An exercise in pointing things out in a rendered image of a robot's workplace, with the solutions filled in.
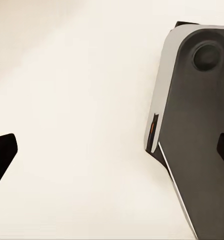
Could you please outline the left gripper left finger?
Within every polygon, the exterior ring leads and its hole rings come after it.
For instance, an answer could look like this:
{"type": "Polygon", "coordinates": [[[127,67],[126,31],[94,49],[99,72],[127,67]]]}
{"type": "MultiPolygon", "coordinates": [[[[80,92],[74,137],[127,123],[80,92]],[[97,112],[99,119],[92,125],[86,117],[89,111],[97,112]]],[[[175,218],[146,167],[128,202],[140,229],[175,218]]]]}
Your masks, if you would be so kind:
{"type": "Polygon", "coordinates": [[[16,137],[13,133],[0,136],[0,180],[18,152],[16,137]]]}

